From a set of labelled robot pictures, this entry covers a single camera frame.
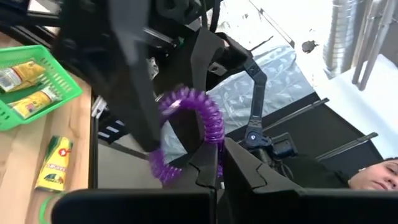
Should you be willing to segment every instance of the purple coiled keychain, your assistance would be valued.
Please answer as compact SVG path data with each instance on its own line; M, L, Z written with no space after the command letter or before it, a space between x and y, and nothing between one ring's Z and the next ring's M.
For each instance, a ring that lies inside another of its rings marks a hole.
M218 105L204 91L183 87L163 96L159 100L159 109L163 115L161 126L180 109L197 111L205 126L205 142L217 144L219 155L222 155L225 137L223 114L218 109ZM221 158L218 161L218 175L221 176L223 173ZM180 168L165 163L162 147L149 154L149 164L152 175L163 184L181 173Z

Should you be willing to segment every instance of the dark hair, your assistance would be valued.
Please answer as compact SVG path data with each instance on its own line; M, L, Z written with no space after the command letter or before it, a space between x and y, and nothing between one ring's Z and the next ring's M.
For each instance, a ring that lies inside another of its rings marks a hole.
M390 158L384 159L382 162L391 161L391 160L398 160L398 157L390 157Z

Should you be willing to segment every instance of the clear plastic sheet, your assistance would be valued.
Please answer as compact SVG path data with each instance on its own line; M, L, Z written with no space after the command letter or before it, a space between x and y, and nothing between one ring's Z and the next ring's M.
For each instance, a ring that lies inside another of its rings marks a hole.
M254 50L253 55L262 71L268 76L263 116L314 92L295 63L294 49L287 43L283 44L279 40L272 39ZM223 112L226 133L247 125L253 85L251 77L246 72L240 72L208 92ZM163 132L163 147L167 162L186 154L170 123L165 124Z

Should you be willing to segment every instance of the wooden surface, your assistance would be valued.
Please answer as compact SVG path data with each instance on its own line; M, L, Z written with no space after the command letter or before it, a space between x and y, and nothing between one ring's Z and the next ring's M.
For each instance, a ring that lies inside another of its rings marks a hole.
M20 45L0 33L0 47ZM53 193L34 190L53 135L75 144L65 181L68 191L88 187L91 88L75 77L83 94L33 123L0 132L0 223L39 223L39 207ZM50 220L50 208L46 212Z

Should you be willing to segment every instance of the black cable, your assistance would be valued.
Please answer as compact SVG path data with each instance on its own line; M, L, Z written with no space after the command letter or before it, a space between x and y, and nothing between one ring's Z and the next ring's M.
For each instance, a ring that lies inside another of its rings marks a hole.
M221 1L214 0L214 7L213 7L213 15L211 17L211 24L209 30L211 32L216 32L218 19L220 18L220 10L221 10Z
M201 26L208 29L206 0L200 0L200 3L201 3Z

